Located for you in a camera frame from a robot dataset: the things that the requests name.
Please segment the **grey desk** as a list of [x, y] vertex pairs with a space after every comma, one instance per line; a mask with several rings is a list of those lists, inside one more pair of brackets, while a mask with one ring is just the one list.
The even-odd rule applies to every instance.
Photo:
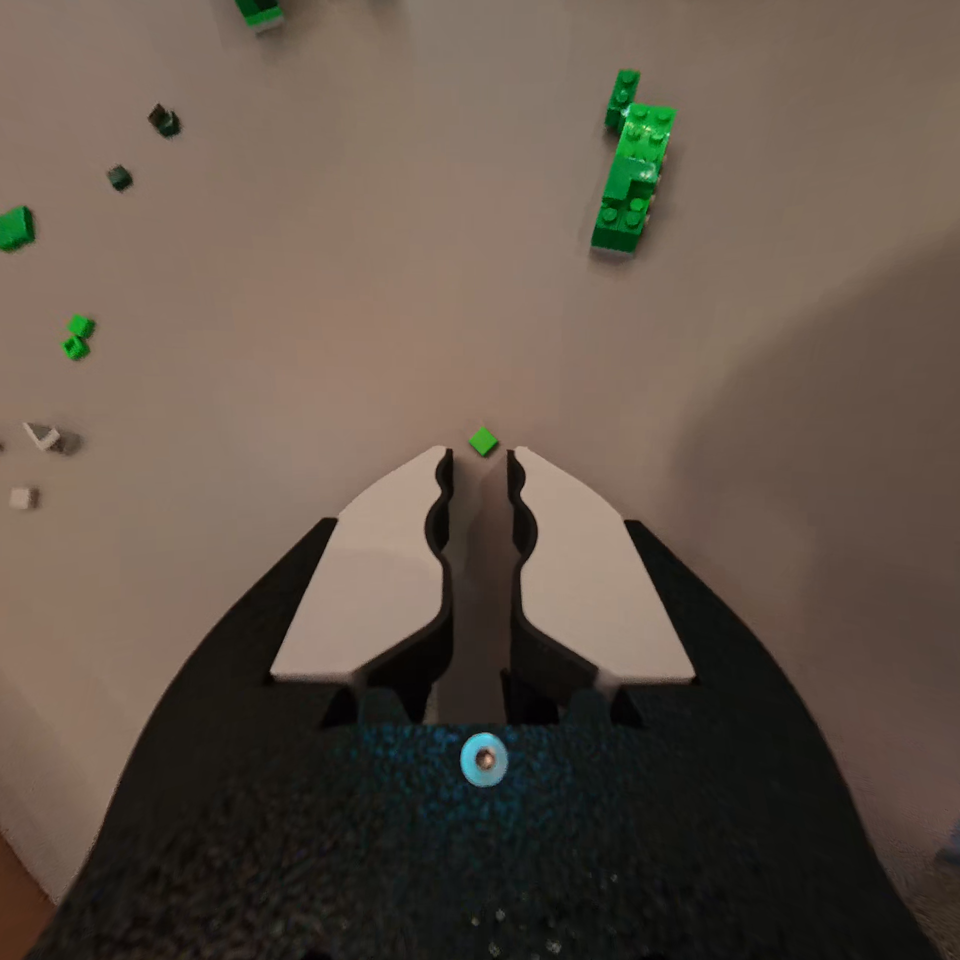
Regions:
[[[500, 717], [486, 426], [750, 625], [910, 896], [958, 820], [958, 2], [282, 7], [2, 2], [2, 210], [36, 223], [2, 254], [9, 844], [58, 901], [213, 624], [433, 446], [439, 715]], [[677, 111], [633, 255], [591, 248], [622, 68]]]

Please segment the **small green brick assembly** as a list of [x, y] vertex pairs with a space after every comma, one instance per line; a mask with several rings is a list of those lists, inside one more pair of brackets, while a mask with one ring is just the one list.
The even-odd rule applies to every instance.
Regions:
[[636, 99], [642, 74], [622, 68], [607, 98], [603, 129], [615, 149], [590, 237], [603, 254], [632, 256], [662, 179], [677, 110]]

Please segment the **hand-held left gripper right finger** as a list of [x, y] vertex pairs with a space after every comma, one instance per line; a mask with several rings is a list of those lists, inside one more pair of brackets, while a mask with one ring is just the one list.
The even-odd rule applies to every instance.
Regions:
[[528, 446], [509, 450], [517, 563], [510, 589], [510, 707], [564, 710], [580, 691], [691, 686], [696, 670], [626, 519]]

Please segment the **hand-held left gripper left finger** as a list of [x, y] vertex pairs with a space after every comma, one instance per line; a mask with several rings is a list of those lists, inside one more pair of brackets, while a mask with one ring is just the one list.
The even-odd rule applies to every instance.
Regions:
[[424, 710], [453, 653], [453, 452], [433, 446], [339, 513], [270, 666], [278, 683], [392, 690]]

